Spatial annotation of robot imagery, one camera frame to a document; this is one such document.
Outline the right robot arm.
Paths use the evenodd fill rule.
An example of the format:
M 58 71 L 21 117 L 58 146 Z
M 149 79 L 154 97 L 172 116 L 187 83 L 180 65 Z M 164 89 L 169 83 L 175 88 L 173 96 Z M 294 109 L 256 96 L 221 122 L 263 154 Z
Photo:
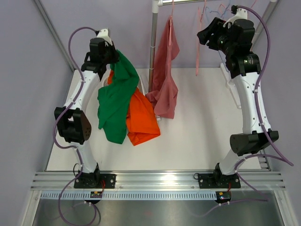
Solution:
M 243 160 L 257 156 L 258 152 L 276 141 L 279 133 L 271 129 L 263 104 L 261 117 L 256 111 L 256 100 L 261 100 L 260 86 L 256 85 L 261 72 L 259 57 L 251 51 L 255 33 L 254 24 L 247 19 L 224 21 L 214 18 L 210 25 L 198 32 L 202 45 L 220 50 L 226 56 L 226 67 L 237 88 L 243 116 L 242 133 L 230 136 L 230 150 L 226 157 L 209 174 L 198 174 L 201 189 L 240 188 L 236 170 Z

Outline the orange t shirt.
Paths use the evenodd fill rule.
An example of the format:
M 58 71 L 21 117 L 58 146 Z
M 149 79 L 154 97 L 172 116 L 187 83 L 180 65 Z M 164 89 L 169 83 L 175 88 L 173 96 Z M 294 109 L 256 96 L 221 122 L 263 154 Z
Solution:
M 113 73 L 110 72 L 109 84 Z M 160 129 L 155 113 L 147 98 L 137 91 L 131 97 L 127 118 L 127 135 L 132 145 L 138 145 L 160 136 Z

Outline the green t shirt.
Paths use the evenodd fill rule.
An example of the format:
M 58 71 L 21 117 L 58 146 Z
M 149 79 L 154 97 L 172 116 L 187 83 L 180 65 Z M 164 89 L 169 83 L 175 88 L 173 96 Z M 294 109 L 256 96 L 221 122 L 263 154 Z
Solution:
M 118 50 L 119 61 L 110 64 L 112 82 L 98 90 L 98 128 L 109 142 L 122 144 L 127 135 L 126 118 L 129 103 L 139 77 L 131 62 Z

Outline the pink hanger of beige shirt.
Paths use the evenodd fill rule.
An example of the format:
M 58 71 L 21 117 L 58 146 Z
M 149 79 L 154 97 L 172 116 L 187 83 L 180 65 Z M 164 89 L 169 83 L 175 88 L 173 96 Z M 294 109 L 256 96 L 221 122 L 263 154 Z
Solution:
M 253 8 L 255 6 L 255 4 L 257 3 L 258 0 L 248 0 L 248 6 L 250 6 L 250 8 Z M 231 0 L 229 0 L 229 2 L 224 5 L 223 3 L 221 3 L 218 7 L 217 12 L 220 15 L 220 18 L 224 18 L 227 12 L 230 12 L 230 7 L 231 7 Z

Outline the pink t shirt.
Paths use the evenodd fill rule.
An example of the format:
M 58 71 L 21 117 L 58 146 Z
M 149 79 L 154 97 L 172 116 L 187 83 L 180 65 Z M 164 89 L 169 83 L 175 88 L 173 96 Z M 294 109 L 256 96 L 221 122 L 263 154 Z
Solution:
M 172 61 L 180 49 L 172 25 L 172 44 L 168 46 L 169 18 L 161 36 L 155 55 L 152 92 L 146 94 L 157 116 L 173 119 L 175 114 L 178 88 L 172 77 Z

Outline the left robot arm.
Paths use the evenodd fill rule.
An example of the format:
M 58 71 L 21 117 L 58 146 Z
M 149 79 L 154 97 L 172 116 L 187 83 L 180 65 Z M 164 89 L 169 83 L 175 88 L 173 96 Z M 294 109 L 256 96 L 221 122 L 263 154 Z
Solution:
M 76 151 L 79 170 L 75 175 L 75 188 L 101 188 L 105 182 L 98 163 L 93 157 L 89 138 L 92 125 L 86 116 L 88 102 L 94 89 L 102 80 L 107 65 L 116 63 L 119 54 L 108 36 L 90 40 L 89 52 L 80 69 L 80 81 L 63 107 L 55 109 L 55 121 L 59 136 Z

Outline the light blue hanger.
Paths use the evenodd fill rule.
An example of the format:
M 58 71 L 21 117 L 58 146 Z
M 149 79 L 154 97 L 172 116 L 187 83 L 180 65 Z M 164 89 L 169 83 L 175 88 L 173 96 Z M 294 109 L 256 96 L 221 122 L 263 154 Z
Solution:
M 229 2 L 229 0 L 227 0 L 225 3 L 222 2 L 224 5 L 226 5 Z M 227 19 L 230 15 L 230 12 L 227 12 L 224 18 L 220 18 L 219 13 L 217 12 L 219 5 L 215 8 L 213 7 L 205 7 L 205 19 L 207 24 L 209 24 L 215 17 L 218 17 L 219 19 Z

